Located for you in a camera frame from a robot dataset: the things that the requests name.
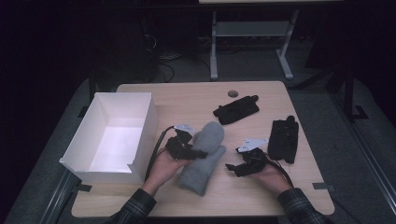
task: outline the wrist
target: wrist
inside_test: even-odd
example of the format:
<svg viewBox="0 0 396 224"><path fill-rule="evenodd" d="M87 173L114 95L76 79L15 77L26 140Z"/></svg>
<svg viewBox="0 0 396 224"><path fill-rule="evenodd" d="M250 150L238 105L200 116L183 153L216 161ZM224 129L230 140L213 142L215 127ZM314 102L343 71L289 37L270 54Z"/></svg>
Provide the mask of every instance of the wrist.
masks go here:
<svg viewBox="0 0 396 224"><path fill-rule="evenodd" d="M274 190L274 194L276 195L276 197L278 197L280 194L282 194L283 192L285 192L285 191L287 191L289 189L293 189L293 187L290 186L290 185L287 185L287 186L285 185L285 186L283 186L281 188L275 189Z"/></svg>
<svg viewBox="0 0 396 224"><path fill-rule="evenodd" d="M159 188L160 188L159 185L157 185L155 182L150 181L150 179L147 179L141 189L154 197L154 195L157 193Z"/></svg>

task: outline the plaid sleeve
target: plaid sleeve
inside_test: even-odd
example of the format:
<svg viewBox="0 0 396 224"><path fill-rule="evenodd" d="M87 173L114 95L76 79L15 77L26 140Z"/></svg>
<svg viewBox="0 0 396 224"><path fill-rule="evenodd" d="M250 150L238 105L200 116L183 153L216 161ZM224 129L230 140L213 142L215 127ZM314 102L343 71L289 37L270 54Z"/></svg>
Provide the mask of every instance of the plaid sleeve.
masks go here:
<svg viewBox="0 0 396 224"><path fill-rule="evenodd" d="M156 203L151 195L142 189L138 189L121 210L106 223L144 223Z"/></svg>
<svg viewBox="0 0 396 224"><path fill-rule="evenodd" d="M289 189L278 198L286 216L293 224L333 223L327 217L315 210L301 189Z"/></svg>

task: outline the open box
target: open box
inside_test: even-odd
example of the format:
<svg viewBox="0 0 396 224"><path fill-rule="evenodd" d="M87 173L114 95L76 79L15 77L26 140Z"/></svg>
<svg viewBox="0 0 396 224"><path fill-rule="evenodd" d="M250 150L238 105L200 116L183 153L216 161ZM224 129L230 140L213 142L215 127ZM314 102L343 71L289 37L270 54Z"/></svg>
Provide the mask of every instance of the open box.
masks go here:
<svg viewBox="0 0 396 224"><path fill-rule="evenodd" d="M97 92L60 163L85 183L143 183L157 123L150 92Z"/></svg>

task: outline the wooden table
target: wooden table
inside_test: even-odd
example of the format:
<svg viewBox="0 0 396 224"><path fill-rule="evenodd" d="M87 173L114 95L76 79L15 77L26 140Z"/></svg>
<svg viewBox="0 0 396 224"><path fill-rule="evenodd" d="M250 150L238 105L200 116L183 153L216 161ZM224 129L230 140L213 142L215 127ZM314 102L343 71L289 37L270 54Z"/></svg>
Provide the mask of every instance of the wooden table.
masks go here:
<svg viewBox="0 0 396 224"><path fill-rule="evenodd" d="M224 165L243 163L235 149L243 144L245 138L269 138L273 120L286 119L293 115L300 122L282 82L132 84L121 85L118 91L152 92L159 115L156 139L167 127L179 123L188 123L200 131L209 121L218 121L213 110L219 105L226 105L248 95L259 96L257 105L260 112L223 126L223 145L227 147L227 151L219 160L208 183L206 195L201 197L186 189L180 189L177 186L177 173L156 194L158 203L149 214L151 217L248 217L284 214L274 195L249 177L236 177ZM239 96L231 98L228 91L238 91ZM175 135L172 131L168 132L162 147L169 137ZM260 148L266 151L267 145ZM295 187L304 191L319 212L329 215L334 211L329 192L326 189L314 189L312 185L322 183L323 179L306 140L304 127L299 131L295 163L280 163L289 173ZM120 210L139 187L95 184L90 192L78 193L72 214L75 217L111 216Z"/></svg>

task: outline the person's left hand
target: person's left hand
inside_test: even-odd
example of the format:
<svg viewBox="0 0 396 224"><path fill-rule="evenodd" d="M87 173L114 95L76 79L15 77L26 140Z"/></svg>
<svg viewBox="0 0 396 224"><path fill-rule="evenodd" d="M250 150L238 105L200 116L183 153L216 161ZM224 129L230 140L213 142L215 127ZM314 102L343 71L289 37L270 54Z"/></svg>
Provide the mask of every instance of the person's left hand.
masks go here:
<svg viewBox="0 0 396 224"><path fill-rule="evenodd" d="M152 165L148 179L142 186L142 190L154 196L157 190L166 181L170 180L176 173L176 171L185 165L192 163L193 161L187 160L174 160L169 154L166 148L159 150L157 158Z"/></svg>

